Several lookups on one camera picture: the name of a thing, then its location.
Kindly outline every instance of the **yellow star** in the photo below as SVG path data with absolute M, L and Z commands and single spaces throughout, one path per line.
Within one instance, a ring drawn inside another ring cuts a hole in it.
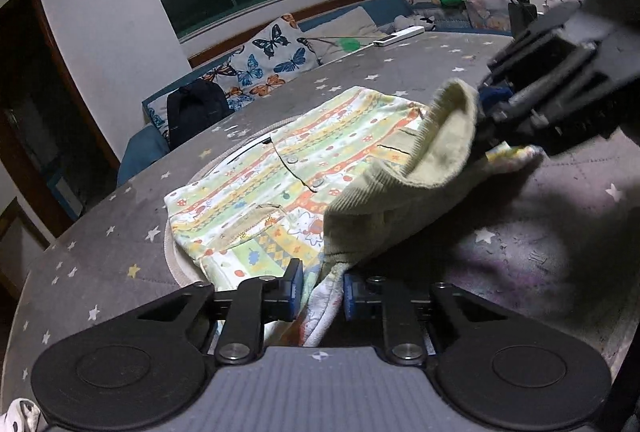
M 140 268 L 138 267 L 138 265 L 134 264 L 133 266 L 131 266 L 129 268 L 129 272 L 127 273 L 127 276 L 131 277 L 131 278 L 135 278 L 136 277 L 136 273 L 139 272 L 139 271 L 140 271 Z

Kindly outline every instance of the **wooden door frame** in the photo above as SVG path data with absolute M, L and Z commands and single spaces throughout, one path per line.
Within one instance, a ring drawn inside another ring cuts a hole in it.
M 0 24 L 6 15 L 12 14 L 12 8 L 16 7 L 22 1 L 25 0 L 9 0 L 0 8 Z M 95 123 L 89 109 L 82 100 L 82 96 L 66 67 L 65 61 L 51 32 L 41 0 L 28 1 L 36 14 L 38 25 L 49 48 L 50 56 L 65 85 L 65 89 L 78 108 L 83 121 L 94 134 L 98 142 L 98 147 L 105 155 L 105 158 L 107 158 L 107 162 L 112 168 L 117 170 L 120 163 L 98 129 L 97 123 Z M 29 203 L 29 206 L 43 224 L 55 237 L 62 235 L 65 230 L 73 224 L 73 221 L 58 203 L 44 178 L 38 170 L 36 170 L 36 167 L 34 167 L 25 149 L 18 140 L 18 137 L 15 135 L 13 128 L 9 124 L 9 121 L 2 113 L 0 113 L 0 161 L 9 173 L 9 176 L 11 176 L 18 190 L 20 190 Z

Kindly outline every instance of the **window sill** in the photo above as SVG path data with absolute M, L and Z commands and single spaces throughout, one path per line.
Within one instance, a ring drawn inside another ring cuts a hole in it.
M 190 41 L 190 40 L 192 40 L 192 39 L 194 39 L 196 37 L 199 37 L 200 35 L 208 32 L 208 31 L 210 31 L 212 29 L 220 27 L 220 26 L 222 26 L 222 25 L 224 25 L 224 24 L 226 24 L 228 22 L 231 22 L 231 21 L 237 19 L 237 18 L 240 18 L 240 17 L 242 17 L 244 15 L 247 15 L 247 14 L 249 14 L 251 12 L 254 12 L 254 11 L 259 11 L 259 10 L 261 10 L 263 8 L 266 8 L 267 6 L 271 6 L 273 4 L 277 4 L 277 3 L 283 2 L 283 1 L 284 0 L 266 0 L 266 1 L 260 2 L 258 4 L 253 4 L 252 6 L 248 6 L 247 8 L 241 9 L 239 11 L 235 11 L 230 15 L 227 15 L 227 16 L 225 16 L 223 18 L 220 18 L 220 19 L 212 22 L 211 24 L 207 24 L 206 26 L 201 27 L 201 28 L 197 29 L 196 31 L 193 31 L 193 32 L 189 33 L 188 35 L 185 35 L 185 36 L 179 38 L 178 41 L 180 42 L 180 44 L 184 44 L 184 43 L 186 43 L 186 42 L 188 42 L 188 41 Z

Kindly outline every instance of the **black bag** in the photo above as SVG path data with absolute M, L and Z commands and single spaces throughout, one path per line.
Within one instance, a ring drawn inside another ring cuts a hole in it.
M 179 147 L 233 112 L 218 84 L 198 78 L 182 86 L 166 99 L 169 148 Z

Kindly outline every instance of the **table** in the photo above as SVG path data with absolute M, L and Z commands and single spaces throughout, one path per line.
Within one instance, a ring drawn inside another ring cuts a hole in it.
M 366 48 L 274 90 L 116 190 L 34 263 L 6 354 L 2 410 L 33 397 L 31 368 L 47 346 L 178 289 L 164 259 L 163 198 L 213 158 L 352 86 L 428 104 L 451 76 L 477 85 L 509 41 L 425 33 Z M 413 287 L 455 282 L 589 342 L 616 372 L 638 322 L 639 180 L 640 149 L 615 134 L 532 173 L 492 178 L 365 270 Z M 336 328 L 330 344 L 358 338 L 356 327 Z

